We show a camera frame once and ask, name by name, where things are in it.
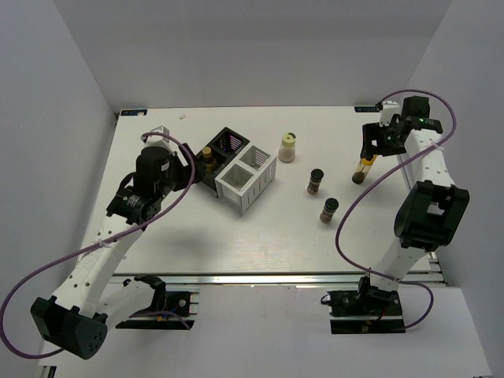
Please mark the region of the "yellow bottle gold cap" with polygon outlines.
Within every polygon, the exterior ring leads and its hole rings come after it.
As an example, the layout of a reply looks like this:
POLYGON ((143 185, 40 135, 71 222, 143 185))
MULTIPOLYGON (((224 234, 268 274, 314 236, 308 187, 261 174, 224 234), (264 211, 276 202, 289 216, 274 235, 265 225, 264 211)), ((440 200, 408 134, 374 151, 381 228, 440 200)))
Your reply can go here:
POLYGON ((216 169, 213 159, 213 151, 209 146, 205 146, 202 149, 202 158, 206 166, 206 171, 213 173, 216 169))

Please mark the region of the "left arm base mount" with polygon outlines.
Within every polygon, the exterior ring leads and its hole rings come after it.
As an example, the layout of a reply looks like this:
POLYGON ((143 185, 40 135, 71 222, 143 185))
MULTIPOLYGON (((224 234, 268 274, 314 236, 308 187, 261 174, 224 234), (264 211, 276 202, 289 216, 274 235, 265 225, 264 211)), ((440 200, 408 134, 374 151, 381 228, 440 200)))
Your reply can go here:
POLYGON ((154 297, 149 307, 136 311, 134 317, 119 323, 116 329, 191 330, 195 322, 193 317, 198 313, 197 291, 166 288, 159 277, 147 274, 126 279, 123 286, 132 282, 148 284, 154 289, 154 297))

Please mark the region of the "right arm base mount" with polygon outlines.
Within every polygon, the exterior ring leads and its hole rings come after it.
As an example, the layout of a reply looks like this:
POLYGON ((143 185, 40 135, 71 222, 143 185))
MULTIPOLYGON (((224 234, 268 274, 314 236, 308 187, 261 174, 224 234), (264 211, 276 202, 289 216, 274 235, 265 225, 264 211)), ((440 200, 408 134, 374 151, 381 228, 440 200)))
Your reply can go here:
POLYGON ((363 296, 357 291, 328 291, 321 297, 320 303, 329 308, 333 335, 406 332, 397 291, 391 292, 391 299, 363 296))

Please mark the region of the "aluminium table front rail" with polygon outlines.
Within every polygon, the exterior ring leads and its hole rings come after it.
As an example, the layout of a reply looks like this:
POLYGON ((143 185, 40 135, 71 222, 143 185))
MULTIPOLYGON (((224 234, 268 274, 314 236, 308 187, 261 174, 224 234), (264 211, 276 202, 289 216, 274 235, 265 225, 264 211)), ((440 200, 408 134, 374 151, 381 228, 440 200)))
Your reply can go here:
MULTIPOLYGON (((361 273, 303 273, 303 274, 154 274, 169 284, 215 284, 215 285, 257 285, 257 284, 356 284, 361 277, 361 273)), ((108 283, 118 284, 126 279, 132 279, 129 275, 113 275, 108 279, 108 283)), ((419 272, 408 274, 405 282, 419 282, 423 284, 445 284, 444 277, 440 272, 419 272)))

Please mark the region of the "black two-slot organizer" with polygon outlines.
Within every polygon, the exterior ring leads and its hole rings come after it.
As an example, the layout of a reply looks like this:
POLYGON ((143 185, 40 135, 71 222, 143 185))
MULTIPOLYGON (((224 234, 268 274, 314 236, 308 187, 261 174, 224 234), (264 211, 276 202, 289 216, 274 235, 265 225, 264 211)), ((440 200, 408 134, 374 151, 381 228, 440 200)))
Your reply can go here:
MULTIPOLYGON (((224 171, 224 168, 226 168, 249 143, 249 139, 230 128, 224 127, 205 145, 209 146, 213 151, 216 169, 213 173, 206 171, 206 175, 201 182, 212 190, 217 198, 219 198, 217 193, 217 176, 224 171)), ((203 160, 202 150, 200 150, 196 156, 203 160)))

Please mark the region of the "white two-slot organizer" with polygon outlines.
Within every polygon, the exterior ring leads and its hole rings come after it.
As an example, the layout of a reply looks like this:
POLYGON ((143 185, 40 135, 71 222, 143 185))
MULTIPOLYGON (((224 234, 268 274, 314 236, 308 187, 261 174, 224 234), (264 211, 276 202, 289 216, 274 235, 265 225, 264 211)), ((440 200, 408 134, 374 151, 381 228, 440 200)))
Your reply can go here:
POLYGON ((276 163, 276 156, 245 146, 215 178, 217 197, 243 215, 276 178, 276 163))

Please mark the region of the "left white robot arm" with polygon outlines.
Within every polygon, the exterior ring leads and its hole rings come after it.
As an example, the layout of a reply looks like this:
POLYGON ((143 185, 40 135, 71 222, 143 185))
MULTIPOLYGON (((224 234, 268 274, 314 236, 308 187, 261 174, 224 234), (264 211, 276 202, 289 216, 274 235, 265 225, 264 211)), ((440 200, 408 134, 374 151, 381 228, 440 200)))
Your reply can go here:
POLYGON ((148 222, 160 213, 166 196, 197 183, 204 171, 186 143, 180 152, 163 141, 146 143, 135 171, 123 178, 106 208, 97 250, 82 257, 50 298, 37 298, 31 306, 35 325, 47 342, 87 360, 98 352, 110 329, 135 314, 150 316, 167 309, 165 282, 146 273, 108 297, 102 293, 148 222))

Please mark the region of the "brown spice bottle black cap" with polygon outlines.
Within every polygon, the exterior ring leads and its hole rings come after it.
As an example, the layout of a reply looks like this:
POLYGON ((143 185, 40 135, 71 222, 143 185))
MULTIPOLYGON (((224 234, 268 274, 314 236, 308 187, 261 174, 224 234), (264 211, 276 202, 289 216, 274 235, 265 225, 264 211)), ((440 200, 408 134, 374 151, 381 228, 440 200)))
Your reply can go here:
POLYGON ((321 169, 313 169, 310 173, 307 192, 309 195, 316 195, 319 191, 324 172, 321 169))

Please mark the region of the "blue table sticker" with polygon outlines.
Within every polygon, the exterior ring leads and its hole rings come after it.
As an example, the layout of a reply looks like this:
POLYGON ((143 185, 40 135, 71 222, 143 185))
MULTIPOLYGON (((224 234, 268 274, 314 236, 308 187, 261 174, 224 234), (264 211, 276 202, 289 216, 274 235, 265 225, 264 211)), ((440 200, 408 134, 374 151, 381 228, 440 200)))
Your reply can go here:
POLYGON ((122 109, 120 112, 121 117, 138 117, 146 115, 147 109, 122 109))
POLYGON ((356 113, 379 113, 380 108, 377 106, 355 106, 354 111, 356 113))

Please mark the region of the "right blue table sticker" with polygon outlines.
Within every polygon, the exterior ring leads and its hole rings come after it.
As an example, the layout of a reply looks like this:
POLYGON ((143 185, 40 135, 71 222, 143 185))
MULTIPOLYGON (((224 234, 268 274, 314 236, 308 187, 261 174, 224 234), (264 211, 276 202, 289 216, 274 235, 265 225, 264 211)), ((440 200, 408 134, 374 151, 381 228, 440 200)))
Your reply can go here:
POLYGON ((356 113, 379 113, 380 108, 377 106, 355 106, 354 111, 356 113))

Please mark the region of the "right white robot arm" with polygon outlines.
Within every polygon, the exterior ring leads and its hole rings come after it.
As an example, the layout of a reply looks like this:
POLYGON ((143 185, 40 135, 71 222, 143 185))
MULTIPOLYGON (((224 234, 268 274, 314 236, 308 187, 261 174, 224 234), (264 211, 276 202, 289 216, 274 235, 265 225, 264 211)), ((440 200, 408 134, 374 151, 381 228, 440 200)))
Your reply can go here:
POLYGON ((400 157, 409 194, 394 222, 395 241, 359 281, 356 306, 375 313, 394 301, 398 282, 427 253, 448 245, 469 204, 469 192, 456 186, 440 146, 443 129, 430 116, 429 100, 410 96, 401 106, 380 105, 380 120, 362 127, 357 173, 367 176, 379 156, 400 157))

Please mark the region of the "white bottle yellow cap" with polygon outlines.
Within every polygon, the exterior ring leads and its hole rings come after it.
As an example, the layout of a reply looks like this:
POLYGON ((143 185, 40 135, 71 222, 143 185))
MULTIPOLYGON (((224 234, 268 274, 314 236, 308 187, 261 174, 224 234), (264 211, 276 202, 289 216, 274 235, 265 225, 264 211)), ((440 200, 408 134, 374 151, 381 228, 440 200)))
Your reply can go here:
POLYGON ((283 163, 293 162, 295 159, 295 144, 296 135, 293 132, 284 134, 279 147, 278 159, 283 163))

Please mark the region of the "amber bottle orange cap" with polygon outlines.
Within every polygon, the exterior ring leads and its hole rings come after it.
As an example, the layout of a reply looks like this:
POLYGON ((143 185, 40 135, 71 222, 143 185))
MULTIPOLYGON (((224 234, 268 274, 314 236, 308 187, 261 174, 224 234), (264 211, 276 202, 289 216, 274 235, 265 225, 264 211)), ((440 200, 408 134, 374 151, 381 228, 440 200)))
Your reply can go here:
POLYGON ((373 155, 370 159, 366 159, 365 157, 361 158, 357 168, 355 169, 351 180, 355 184, 362 184, 365 181, 365 178, 369 174, 377 156, 373 155))

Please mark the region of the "left blue table sticker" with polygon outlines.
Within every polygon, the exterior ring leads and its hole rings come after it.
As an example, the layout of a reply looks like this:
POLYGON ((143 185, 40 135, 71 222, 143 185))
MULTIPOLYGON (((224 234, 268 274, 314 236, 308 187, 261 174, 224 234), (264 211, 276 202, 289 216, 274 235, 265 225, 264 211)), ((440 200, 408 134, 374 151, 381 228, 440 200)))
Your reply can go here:
POLYGON ((146 115, 147 109, 122 109, 120 112, 121 117, 138 117, 146 115))

